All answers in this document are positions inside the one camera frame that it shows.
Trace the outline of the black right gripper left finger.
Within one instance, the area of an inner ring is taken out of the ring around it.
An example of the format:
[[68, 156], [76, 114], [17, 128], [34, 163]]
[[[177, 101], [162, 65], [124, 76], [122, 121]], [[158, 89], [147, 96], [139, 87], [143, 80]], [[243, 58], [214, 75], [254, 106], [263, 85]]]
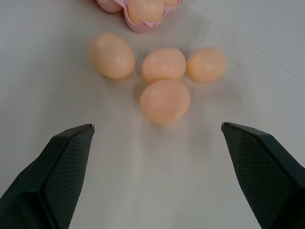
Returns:
[[52, 137], [0, 198], [0, 229], [69, 229], [94, 132], [85, 124]]

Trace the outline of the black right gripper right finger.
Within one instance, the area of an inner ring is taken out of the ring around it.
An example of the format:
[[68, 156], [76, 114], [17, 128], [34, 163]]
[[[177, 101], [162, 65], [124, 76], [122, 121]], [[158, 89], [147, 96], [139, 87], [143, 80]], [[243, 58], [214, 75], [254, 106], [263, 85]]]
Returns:
[[270, 134], [229, 122], [221, 131], [261, 229], [305, 229], [305, 168]]

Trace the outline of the pink egg tray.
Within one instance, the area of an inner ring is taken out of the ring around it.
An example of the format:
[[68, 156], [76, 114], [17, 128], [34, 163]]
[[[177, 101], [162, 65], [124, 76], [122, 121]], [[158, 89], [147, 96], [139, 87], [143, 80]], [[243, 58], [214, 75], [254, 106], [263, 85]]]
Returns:
[[125, 20], [128, 26], [137, 33], [148, 33], [154, 30], [162, 20], [174, 11], [183, 0], [163, 0], [164, 1], [164, 13], [163, 17], [158, 22], [142, 21], [140, 23], [133, 23], [127, 12], [127, 5], [130, 0], [96, 0], [103, 10], [109, 13], [123, 12]]

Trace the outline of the beige plastic egg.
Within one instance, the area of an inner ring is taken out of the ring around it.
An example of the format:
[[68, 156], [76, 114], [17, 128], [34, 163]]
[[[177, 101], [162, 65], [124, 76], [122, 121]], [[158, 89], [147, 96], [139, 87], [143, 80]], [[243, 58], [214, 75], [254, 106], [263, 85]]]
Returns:
[[178, 80], [161, 80], [150, 84], [141, 94], [143, 114], [157, 124], [168, 124], [182, 118], [189, 110], [191, 94]]
[[186, 70], [186, 59], [176, 48], [157, 49], [146, 56], [142, 63], [143, 77], [154, 83], [163, 79], [179, 80]]
[[120, 80], [132, 74], [135, 57], [130, 45], [113, 33], [103, 33], [90, 43], [90, 60], [102, 76]]
[[190, 79], [212, 83], [220, 79], [228, 67], [225, 53], [216, 47], [196, 50], [187, 60], [186, 72]]
[[163, 17], [163, 0], [130, 0], [127, 12], [133, 23], [142, 21], [158, 22]]

